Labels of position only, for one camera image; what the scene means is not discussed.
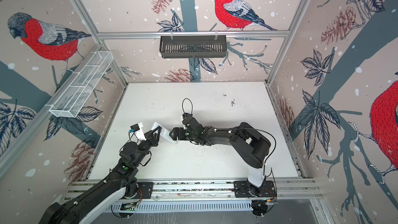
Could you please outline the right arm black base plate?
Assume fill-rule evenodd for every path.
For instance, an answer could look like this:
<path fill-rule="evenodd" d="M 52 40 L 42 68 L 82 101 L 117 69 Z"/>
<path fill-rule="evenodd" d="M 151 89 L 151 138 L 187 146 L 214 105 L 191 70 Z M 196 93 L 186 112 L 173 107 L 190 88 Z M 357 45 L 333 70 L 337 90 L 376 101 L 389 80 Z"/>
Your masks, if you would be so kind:
<path fill-rule="evenodd" d="M 233 190 L 236 198 L 275 198 L 276 187 L 271 180 L 265 180 L 261 186 L 256 187 L 248 180 L 234 181 Z"/>

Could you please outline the aluminium cross bar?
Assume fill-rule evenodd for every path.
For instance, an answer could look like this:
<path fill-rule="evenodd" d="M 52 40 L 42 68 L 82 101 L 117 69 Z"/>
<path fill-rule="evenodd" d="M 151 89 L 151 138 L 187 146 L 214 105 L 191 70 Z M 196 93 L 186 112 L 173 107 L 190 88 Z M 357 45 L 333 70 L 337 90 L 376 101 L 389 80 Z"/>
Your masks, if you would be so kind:
<path fill-rule="evenodd" d="M 227 38 L 249 38 L 249 37 L 281 37 L 286 38 L 290 31 L 187 31 L 187 32 L 99 32 L 97 38 L 100 40 L 120 39 L 157 39 L 162 36 L 226 36 Z"/>

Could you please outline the black hanging basket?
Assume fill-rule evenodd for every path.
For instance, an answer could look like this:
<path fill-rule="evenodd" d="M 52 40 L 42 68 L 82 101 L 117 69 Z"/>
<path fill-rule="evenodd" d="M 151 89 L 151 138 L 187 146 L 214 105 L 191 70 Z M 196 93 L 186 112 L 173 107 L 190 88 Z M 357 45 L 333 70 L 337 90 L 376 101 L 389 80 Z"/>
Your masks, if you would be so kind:
<path fill-rule="evenodd" d="M 227 38 L 218 36 L 162 36 L 159 52 L 164 59 L 224 58 Z"/>

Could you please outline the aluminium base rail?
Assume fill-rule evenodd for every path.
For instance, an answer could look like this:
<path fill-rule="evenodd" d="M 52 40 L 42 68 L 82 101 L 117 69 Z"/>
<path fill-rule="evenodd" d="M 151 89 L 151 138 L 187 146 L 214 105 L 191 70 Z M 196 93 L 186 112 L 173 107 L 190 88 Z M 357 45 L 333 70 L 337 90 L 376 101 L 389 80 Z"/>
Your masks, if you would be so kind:
<path fill-rule="evenodd" d="M 315 181 L 310 178 L 270 178 L 275 183 L 277 199 L 323 199 Z M 139 182 L 153 182 L 152 201 L 183 200 L 230 200 L 235 198 L 235 179 L 160 180 L 149 179 Z"/>

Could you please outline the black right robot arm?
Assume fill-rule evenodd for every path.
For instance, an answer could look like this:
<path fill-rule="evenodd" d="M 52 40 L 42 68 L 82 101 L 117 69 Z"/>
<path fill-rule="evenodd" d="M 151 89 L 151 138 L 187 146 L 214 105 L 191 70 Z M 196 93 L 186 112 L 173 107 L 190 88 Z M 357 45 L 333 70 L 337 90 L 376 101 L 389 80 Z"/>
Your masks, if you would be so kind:
<path fill-rule="evenodd" d="M 275 151 L 271 141 L 262 130 L 255 129 L 246 122 L 238 127 L 218 129 L 213 126 L 202 126 L 192 114 L 184 113 L 182 127 L 175 127 L 169 134 L 174 141 L 190 141 L 201 146 L 232 146 L 239 156 L 249 165 L 246 181 L 235 181 L 234 192 L 237 198 L 275 197 L 274 184 L 267 184 L 265 165 Z"/>

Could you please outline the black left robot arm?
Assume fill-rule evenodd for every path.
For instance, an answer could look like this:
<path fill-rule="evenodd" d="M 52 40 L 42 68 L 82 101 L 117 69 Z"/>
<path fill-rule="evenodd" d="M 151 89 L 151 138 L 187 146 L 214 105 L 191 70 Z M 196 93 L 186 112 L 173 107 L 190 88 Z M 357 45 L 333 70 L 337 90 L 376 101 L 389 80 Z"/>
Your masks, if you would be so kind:
<path fill-rule="evenodd" d="M 120 151 L 118 164 L 96 185 L 64 204 L 54 203 L 43 214 L 40 224 L 90 224 L 108 207 L 122 198 L 150 199 L 153 183 L 139 183 L 138 167 L 159 144 L 162 127 L 144 134 L 139 143 L 127 142 Z"/>

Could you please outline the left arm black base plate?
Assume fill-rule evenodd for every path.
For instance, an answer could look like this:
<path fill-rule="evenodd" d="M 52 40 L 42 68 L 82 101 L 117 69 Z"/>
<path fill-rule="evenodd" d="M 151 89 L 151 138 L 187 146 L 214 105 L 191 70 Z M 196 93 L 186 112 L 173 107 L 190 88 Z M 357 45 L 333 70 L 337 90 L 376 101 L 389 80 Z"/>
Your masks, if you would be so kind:
<path fill-rule="evenodd" d="M 126 187 L 124 199 L 150 199 L 154 183 L 134 182 Z"/>

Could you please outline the white remote control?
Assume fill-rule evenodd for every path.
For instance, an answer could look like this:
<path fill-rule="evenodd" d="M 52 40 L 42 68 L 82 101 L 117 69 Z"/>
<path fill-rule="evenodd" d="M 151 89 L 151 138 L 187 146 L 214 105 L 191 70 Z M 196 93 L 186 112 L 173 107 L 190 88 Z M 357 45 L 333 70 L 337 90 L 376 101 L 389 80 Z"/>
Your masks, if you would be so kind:
<path fill-rule="evenodd" d="M 160 125 L 159 123 L 157 123 L 156 121 L 153 123 L 151 130 L 155 130 L 156 128 L 160 127 L 158 133 L 160 135 L 161 138 L 165 139 L 166 141 L 170 142 L 171 144 L 175 145 L 177 144 L 177 141 L 174 141 L 171 137 L 170 137 L 170 131 L 168 129 L 166 129 L 164 126 Z"/>

